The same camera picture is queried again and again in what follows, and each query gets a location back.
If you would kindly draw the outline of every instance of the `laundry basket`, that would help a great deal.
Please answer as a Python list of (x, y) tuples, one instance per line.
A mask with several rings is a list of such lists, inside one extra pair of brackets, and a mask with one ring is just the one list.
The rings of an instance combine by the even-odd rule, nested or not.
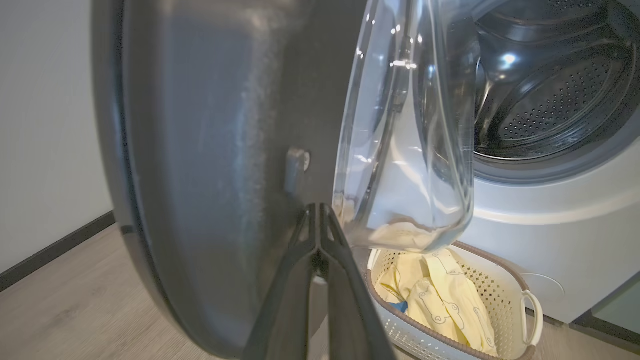
[[(373, 250), (366, 283), (390, 340), (403, 350), (428, 360), (530, 360), (540, 341), (542, 308), (520, 275), (496, 257), (463, 243), (449, 248), (467, 278), (474, 282), (489, 312), (499, 357), (484, 354), (428, 329), (387, 304), (375, 284), (402, 252)], [(527, 334), (525, 300), (535, 310), (532, 334)]]

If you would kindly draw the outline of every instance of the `basket rim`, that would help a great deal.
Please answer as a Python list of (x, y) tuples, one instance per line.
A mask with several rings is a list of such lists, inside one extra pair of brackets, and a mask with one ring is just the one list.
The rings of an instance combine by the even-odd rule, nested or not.
[[(505, 269), (507, 272), (509, 272), (510, 275), (512, 275), (516, 281), (518, 282), (518, 284), (520, 285), (522, 291), (526, 291), (529, 290), (529, 287), (527, 285), (527, 283), (524, 281), (524, 279), (522, 278), (522, 276), (520, 276), (520, 274), (518, 274), (518, 272), (516, 272), (515, 270), (513, 270), (509, 265), (507, 265), (504, 261), (502, 261), (501, 259), (495, 257), (492, 254), (489, 254), (488, 252), (482, 251), (476, 247), (473, 247), (471, 245), (467, 245), (465, 243), (461, 243), (459, 241), (456, 241), (453, 246), (461, 249), (461, 250), (465, 250), (468, 251), (474, 255), (480, 256), (481, 258), (484, 258), (488, 261), (491, 261), (492, 263), (498, 265), (499, 267)], [(375, 285), (373, 284), (373, 279), (372, 279), (372, 275), (371, 275), (371, 268), (367, 269), (367, 273), (365, 275), (365, 283), (369, 289), (369, 293), (371, 293), (371, 297), (384, 309), (387, 310), (389, 313), (392, 313), (394, 316), (398, 317), (400, 320), (406, 322), (407, 324), (411, 325), (412, 327), (416, 328), (418, 331), (421, 331), (425, 334), (427, 334), (428, 336), (431, 336), (432, 338), (456, 349), (459, 350), (461, 352), (464, 352), (468, 355), (471, 355), (473, 357), (476, 357), (478, 359), (481, 360), (504, 360), (503, 358), (499, 358), (499, 357), (495, 357), (495, 356), (491, 356), (489, 354), (485, 354), (484, 352), (480, 352), (474, 348), (468, 347), (462, 343), (458, 343), (457, 341), (454, 341), (452, 339), (449, 339), (448, 337), (441, 335), (431, 329), (429, 329), (428, 327), (422, 325), (421, 323), (415, 321), (414, 319), (410, 318), (409, 316), (407, 316), (404, 313), (401, 313), (398, 309), (394, 308), (393, 306), (389, 305), (387, 302), (385, 302), (382, 297), (380, 296), (380, 294), (378, 294), (378, 292), (375, 289)], [(531, 360), (533, 358), (533, 355), (536, 353), (536, 346), (535, 345), (529, 345), (527, 347), (527, 349), (525, 350), (524, 354), (522, 354), (520, 357), (518, 357), (517, 359), (512, 359), (512, 360)]]

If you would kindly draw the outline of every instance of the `washing machine opening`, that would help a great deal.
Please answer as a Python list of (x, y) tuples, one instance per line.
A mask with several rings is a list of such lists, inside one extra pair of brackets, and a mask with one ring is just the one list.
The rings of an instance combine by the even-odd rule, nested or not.
[(476, 24), (476, 176), (557, 181), (640, 135), (637, 11), (613, 0), (510, 0)]

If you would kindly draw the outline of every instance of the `floor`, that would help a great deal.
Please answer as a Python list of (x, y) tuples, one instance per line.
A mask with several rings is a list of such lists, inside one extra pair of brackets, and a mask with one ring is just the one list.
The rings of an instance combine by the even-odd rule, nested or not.
[[(161, 317), (115, 226), (0, 293), (0, 354), (4, 360), (215, 359)], [(400, 359), (409, 357), (399, 352)], [(545, 324), (535, 359), (640, 356)]]

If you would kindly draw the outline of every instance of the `white handle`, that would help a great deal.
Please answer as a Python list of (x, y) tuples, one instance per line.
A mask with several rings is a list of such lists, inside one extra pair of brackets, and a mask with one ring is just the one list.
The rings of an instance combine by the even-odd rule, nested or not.
[[(540, 342), (540, 338), (542, 337), (542, 327), (544, 326), (544, 316), (542, 315), (542, 306), (540, 305), (540, 301), (536, 298), (531, 291), (525, 290), (522, 292), (522, 326), (524, 327), (524, 343), (529, 346), (536, 346)], [(525, 300), (529, 299), (531, 304), (533, 304), (533, 310), (535, 312), (534, 319), (535, 323), (533, 326), (533, 333), (531, 334), (531, 339), (528, 338), (527, 334), (527, 310)]]

